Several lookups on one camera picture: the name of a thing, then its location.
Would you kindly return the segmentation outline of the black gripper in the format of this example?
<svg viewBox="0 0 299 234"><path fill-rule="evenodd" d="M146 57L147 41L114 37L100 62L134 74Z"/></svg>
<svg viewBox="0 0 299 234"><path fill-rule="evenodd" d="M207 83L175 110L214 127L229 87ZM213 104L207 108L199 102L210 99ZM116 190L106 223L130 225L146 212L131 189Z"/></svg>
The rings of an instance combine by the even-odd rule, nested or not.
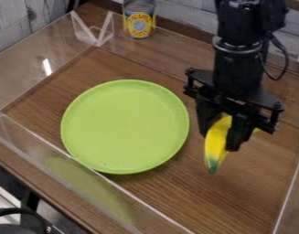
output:
<svg viewBox="0 0 299 234"><path fill-rule="evenodd" d="M273 133L285 111L282 101L263 88L267 74L269 42L230 45L214 41L214 69L186 69L183 92L195 100L199 133L207 131L223 114L233 117L226 136L226 150L237 152L255 129Z"/></svg>

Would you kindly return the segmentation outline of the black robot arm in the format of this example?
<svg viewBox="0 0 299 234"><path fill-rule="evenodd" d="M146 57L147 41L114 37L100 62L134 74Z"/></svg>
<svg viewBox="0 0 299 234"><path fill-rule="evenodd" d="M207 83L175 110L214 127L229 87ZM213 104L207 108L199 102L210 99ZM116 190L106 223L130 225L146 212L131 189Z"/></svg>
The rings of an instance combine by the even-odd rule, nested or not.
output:
<svg viewBox="0 0 299 234"><path fill-rule="evenodd" d="M223 114L233 117L225 137L225 149L239 149L259 129L273 133L285 104L263 87L269 46L285 46L274 32L285 27L285 0L215 0L218 33L213 38L214 69L188 68L184 94L195 99L199 132L210 128Z"/></svg>

